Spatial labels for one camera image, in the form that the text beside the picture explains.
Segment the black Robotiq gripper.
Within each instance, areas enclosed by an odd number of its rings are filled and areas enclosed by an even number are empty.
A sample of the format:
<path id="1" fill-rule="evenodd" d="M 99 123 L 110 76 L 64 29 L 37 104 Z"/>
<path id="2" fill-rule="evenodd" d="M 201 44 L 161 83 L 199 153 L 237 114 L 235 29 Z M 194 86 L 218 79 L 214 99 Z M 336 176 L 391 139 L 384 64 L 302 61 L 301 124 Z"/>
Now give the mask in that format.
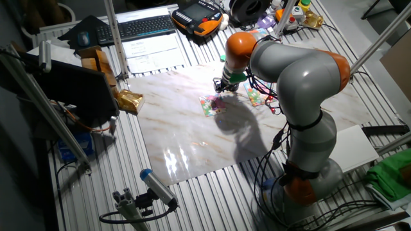
<path id="1" fill-rule="evenodd" d="M 216 93 L 224 94 L 225 91 L 236 92 L 238 90 L 238 84 L 230 84 L 225 79 L 221 79 L 220 85 L 215 87 Z"/>

